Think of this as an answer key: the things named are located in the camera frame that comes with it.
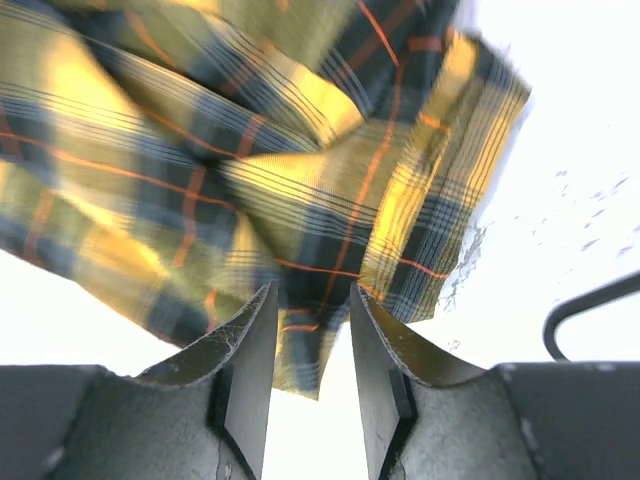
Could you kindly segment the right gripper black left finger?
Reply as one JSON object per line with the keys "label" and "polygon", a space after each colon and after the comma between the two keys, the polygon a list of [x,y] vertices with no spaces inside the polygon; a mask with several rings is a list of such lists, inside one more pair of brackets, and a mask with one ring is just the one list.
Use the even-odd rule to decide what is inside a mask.
{"label": "right gripper black left finger", "polygon": [[5,479],[258,479],[278,324],[274,284],[136,377],[92,365],[1,370]]}

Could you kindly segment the yellow plaid flannel shirt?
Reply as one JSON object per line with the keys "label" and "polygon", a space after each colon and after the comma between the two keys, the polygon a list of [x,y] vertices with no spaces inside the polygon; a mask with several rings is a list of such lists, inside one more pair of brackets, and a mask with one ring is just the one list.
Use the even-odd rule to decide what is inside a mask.
{"label": "yellow plaid flannel shirt", "polygon": [[267,283],[316,398],[353,283],[433,317],[530,89],[453,1],[5,1],[1,246],[186,346]]}

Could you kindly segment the white dry-erase board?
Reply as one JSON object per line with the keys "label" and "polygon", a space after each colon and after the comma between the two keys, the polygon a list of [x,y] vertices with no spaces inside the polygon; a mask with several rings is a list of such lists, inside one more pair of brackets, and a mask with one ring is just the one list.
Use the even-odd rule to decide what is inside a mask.
{"label": "white dry-erase board", "polygon": [[555,362],[569,362],[557,344],[556,333],[560,325],[570,317],[599,308],[639,292],[639,272],[616,279],[599,288],[564,301],[547,315],[542,339],[547,353]]}

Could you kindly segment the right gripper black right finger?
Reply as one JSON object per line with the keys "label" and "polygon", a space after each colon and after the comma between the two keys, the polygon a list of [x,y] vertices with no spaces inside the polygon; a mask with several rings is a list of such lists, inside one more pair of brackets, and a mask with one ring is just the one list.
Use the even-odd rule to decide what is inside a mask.
{"label": "right gripper black right finger", "polygon": [[635,362],[482,369],[426,340],[359,285],[350,322],[372,479],[635,479]]}

